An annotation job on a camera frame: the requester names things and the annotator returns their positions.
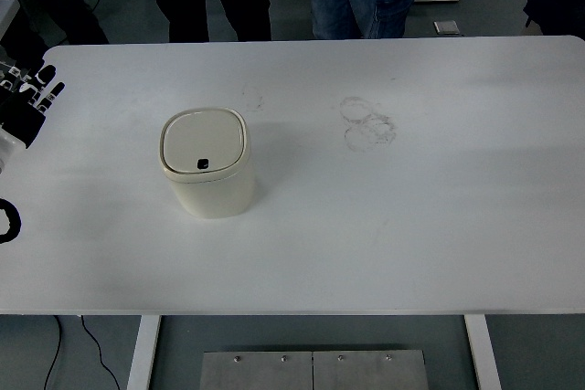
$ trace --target white trash can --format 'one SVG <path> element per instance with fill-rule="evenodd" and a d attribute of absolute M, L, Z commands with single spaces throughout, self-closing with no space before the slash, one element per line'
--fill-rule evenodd
<path fill-rule="evenodd" d="M 179 202 L 194 216 L 235 216 L 254 197 L 248 127 L 234 110 L 173 116 L 163 128 L 159 158 Z"/>

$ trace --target concrete floor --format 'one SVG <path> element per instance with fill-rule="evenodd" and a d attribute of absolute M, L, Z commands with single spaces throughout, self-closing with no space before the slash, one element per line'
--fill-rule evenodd
<path fill-rule="evenodd" d="M 94 6 L 97 0 L 86 0 Z M 433 21 L 455 20 L 464 36 L 518 35 L 526 0 L 461 0 L 415 5 L 406 37 L 436 37 Z M 50 46 L 64 35 L 32 0 L 27 11 Z M 167 23 L 154 0 L 101 0 L 95 11 L 114 44 L 164 43 Z M 208 0 L 212 41 L 235 35 L 218 0 Z M 276 40 L 311 39 L 309 0 L 271 0 Z M 61 352 L 48 388 L 114 389 L 97 347 L 77 316 L 61 316 Z M 88 316 L 103 361 L 122 388 L 130 372 L 137 316 Z M 489 316 L 505 390 L 585 388 L 585 320 L 581 316 Z M 58 342 L 51 316 L 0 315 L 0 389 L 40 389 Z M 473 389 L 476 382 L 463 318 L 441 317 L 166 317 L 154 364 L 153 389 L 197 389 L 204 351 L 423 349 L 430 389 Z"/>

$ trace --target smudge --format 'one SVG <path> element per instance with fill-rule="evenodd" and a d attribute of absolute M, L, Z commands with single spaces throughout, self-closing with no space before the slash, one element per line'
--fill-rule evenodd
<path fill-rule="evenodd" d="M 244 84 L 244 87 L 241 90 L 241 95 L 244 97 L 244 100 L 246 101 L 247 111 L 262 110 L 264 98 L 262 97 L 260 91 L 256 87 L 251 86 L 248 83 Z"/>
<path fill-rule="evenodd" d="M 376 111 L 371 102 L 358 97 L 341 102 L 341 116 L 347 125 L 346 144 L 352 151 L 369 151 L 381 144 L 391 144 L 396 127 L 389 116 Z"/>

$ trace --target table top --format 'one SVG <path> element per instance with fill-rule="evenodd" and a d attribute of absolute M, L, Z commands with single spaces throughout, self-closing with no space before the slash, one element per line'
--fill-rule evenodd
<path fill-rule="evenodd" d="M 585 44 L 477 37 L 56 47 L 65 90 L 0 176 L 0 312 L 585 311 Z M 165 122 L 225 106 L 258 191 L 202 220 Z"/>

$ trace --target metal plate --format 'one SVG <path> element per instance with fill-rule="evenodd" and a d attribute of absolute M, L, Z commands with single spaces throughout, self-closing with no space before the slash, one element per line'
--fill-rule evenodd
<path fill-rule="evenodd" d="M 315 352 L 314 390 L 429 390 L 422 351 Z"/>
<path fill-rule="evenodd" d="M 310 352 L 204 353 L 200 390 L 312 390 Z"/>

